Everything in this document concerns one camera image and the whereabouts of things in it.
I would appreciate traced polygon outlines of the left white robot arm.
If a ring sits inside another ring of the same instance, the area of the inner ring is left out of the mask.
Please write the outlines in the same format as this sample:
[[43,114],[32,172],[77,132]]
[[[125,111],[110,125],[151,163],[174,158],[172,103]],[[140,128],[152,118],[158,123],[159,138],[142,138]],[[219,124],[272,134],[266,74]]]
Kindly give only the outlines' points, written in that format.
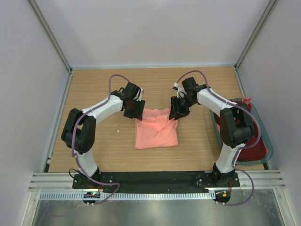
[[141,121],[145,106],[142,95],[142,88],[128,82],[124,88],[110,91],[106,99],[91,107],[70,110],[61,139],[71,149],[71,155],[79,168],[74,182],[82,183],[89,188],[95,188],[100,184],[101,173],[92,152],[96,127],[117,112],[123,112],[123,116]]

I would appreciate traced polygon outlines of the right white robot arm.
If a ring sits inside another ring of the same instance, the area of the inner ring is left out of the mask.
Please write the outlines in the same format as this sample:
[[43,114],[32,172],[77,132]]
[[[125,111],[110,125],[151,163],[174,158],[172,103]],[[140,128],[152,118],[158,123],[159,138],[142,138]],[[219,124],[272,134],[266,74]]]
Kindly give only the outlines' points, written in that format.
[[195,104],[204,105],[219,118],[222,150],[218,160],[213,165],[212,182],[216,186],[225,186],[233,177],[237,158],[241,149],[255,135],[253,116],[246,104],[229,101],[206,84],[198,85],[190,77],[173,87],[177,94],[171,97],[169,119],[178,120],[190,113],[190,107]]

